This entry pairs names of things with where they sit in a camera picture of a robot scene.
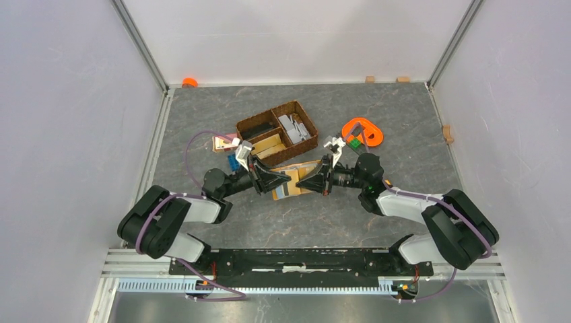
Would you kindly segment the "yellow leather card holder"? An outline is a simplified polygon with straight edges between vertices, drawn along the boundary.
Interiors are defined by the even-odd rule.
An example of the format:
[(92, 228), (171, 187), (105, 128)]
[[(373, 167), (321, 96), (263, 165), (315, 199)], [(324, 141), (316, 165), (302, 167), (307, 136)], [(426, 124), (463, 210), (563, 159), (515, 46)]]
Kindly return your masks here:
[(279, 168), (273, 168), (272, 171), (278, 172), (280, 174), (285, 174), (290, 177), (290, 181), (281, 184), (271, 191), (273, 200), (278, 201), (292, 196), (312, 193), (311, 190), (299, 188), (296, 185), (301, 179), (313, 171), (313, 169), (315, 169), (319, 163), (319, 160), (314, 160), (298, 164), (290, 164)]

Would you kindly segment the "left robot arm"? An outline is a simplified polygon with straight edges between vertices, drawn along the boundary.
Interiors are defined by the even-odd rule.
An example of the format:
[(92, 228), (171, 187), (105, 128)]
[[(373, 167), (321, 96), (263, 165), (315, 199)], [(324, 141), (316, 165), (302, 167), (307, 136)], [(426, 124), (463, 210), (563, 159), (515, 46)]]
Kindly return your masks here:
[(153, 259), (181, 258), (195, 274), (211, 267), (209, 246), (182, 230), (185, 223), (219, 224), (232, 210), (226, 197), (253, 189), (267, 193), (290, 181), (290, 176), (270, 170), (258, 157), (248, 157), (246, 165), (232, 174), (208, 170), (202, 193), (175, 193), (159, 185), (151, 186), (121, 219), (117, 235), (139, 254)]

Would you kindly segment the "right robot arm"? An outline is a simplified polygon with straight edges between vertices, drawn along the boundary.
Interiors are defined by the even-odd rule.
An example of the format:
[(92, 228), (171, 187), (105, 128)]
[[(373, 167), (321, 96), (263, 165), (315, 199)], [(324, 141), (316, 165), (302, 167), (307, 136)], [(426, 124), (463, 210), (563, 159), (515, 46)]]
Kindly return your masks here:
[(397, 188), (384, 179), (380, 159), (361, 154), (354, 167), (334, 164), (326, 155), (318, 166), (297, 183), (297, 187), (327, 196), (333, 187), (358, 188), (361, 206), (369, 213), (399, 217), (428, 229), (423, 236), (409, 236), (397, 242), (389, 256), (394, 273), (405, 275), (416, 264), (443, 260), (465, 270), (476, 260), (492, 255), (499, 233), (487, 217), (459, 189), (444, 194), (421, 194)]

